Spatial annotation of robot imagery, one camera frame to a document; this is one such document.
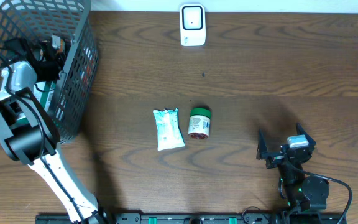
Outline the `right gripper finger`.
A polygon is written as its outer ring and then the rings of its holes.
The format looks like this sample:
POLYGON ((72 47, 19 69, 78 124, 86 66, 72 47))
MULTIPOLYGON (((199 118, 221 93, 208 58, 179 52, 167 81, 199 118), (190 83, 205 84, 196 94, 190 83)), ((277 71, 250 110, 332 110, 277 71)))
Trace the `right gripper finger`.
POLYGON ((265 138, 264 138, 264 135, 262 133, 262 130, 259 129, 258 130, 258 146, 257 146, 256 159, 262 160, 262 159, 268 158, 268 156, 269 156, 269 152, 268 152, 268 149, 267 149, 265 138))
POLYGON ((298 135, 304 135, 310 146, 315 146, 315 140, 303 129, 300 123, 296 123, 296 131, 298 135))

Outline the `green lid jar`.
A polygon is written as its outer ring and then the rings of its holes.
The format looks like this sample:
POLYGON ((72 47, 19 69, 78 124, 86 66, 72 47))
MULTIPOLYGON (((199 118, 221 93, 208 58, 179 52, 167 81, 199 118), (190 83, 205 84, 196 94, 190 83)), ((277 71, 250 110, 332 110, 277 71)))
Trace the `green lid jar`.
POLYGON ((188 135, 195 139, 207 139, 211 126, 211 111, 206 108, 193 108, 190 113, 188 135))

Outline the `light teal wipes packet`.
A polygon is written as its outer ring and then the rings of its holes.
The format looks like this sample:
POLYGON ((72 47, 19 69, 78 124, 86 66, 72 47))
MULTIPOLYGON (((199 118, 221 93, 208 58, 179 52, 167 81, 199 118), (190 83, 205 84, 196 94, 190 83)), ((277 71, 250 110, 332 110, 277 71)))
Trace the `light teal wipes packet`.
POLYGON ((157 128, 157 150, 175 149, 185 146, 178 126, 178 109, 153 110, 157 128))

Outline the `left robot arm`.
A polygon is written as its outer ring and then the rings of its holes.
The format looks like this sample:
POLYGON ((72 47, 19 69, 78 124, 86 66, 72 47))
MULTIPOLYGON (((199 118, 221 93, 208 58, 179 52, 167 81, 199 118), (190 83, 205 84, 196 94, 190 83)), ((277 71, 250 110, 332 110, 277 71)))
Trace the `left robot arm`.
POLYGON ((58 80, 66 62, 64 43, 41 43, 36 58, 26 39, 7 40, 0 89, 0 144, 8 157, 35 171, 61 201, 72 223, 111 223, 98 199, 81 183, 61 150, 55 123, 34 96, 38 82, 58 80))

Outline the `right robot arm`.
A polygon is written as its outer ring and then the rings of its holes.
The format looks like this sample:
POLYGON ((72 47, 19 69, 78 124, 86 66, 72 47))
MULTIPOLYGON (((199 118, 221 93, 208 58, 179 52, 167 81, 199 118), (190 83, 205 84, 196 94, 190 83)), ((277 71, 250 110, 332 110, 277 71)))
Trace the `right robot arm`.
POLYGON ((291 209, 296 212, 321 212, 327 207, 329 182, 316 175, 306 174, 302 164, 312 158, 316 142, 296 124, 297 135, 287 138, 287 143, 277 152, 270 152, 262 131, 258 132, 256 158, 264 160, 266 168, 277 168, 280 173, 280 188, 291 209))

